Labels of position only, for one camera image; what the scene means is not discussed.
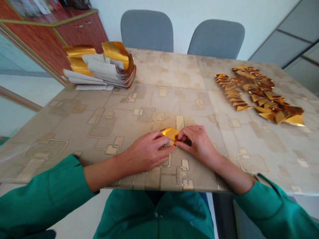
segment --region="table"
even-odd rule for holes
[[[123,152],[147,132],[199,124],[206,127],[218,151],[245,172],[260,172],[289,194],[319,193],[319,99],[282,69],[266,63],[128,50],[137,66],[132,87],[76,91],[74,85],[67,86],[0,148],[0,182],[27,183],[69,154],[90,165]],[[276,125],[254,109],[237,112],[215,74],[232,76],[231,68],[240,64],[273,79],[275,92],[304,109],[306,127]],[[243,98],[251,102],[245,93]],[[229,189],[179,148],[161,166],[111,187]]]

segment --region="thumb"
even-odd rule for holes
[[[189,154],[191,154],[191,152],[193,151],[193,148],[188,146],[184,142],[176,141],[175,145]]]

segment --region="red cabinet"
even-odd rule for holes
[[[63,46],[91,44],[97,53],[102,53],[101,43],[108,41],[96,9],[66,8],[25,20],[16,16],[19,21],[0,21],[59,75],[63,75],[63,69],[71,70]]]

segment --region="green shirt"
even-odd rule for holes
[[[319,225],[274,183],[259,182],[238,205],[267,238],[318,238]],[[0,238],[55,238],[47,228],[96,194],[70,155],[26,186],[0,198]],[[196,192],[167,192],[155,207],[144,191],[113,190],[94,238],[214,238],[204,200]]]

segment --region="gray chair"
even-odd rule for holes
[[[245,37],[245,28],[237,22],[210,19],[199,24],[187,54],[236,59]]]
[[[125,47],[173,52],[173,26],[162,12],[128,10],[121,18]]]

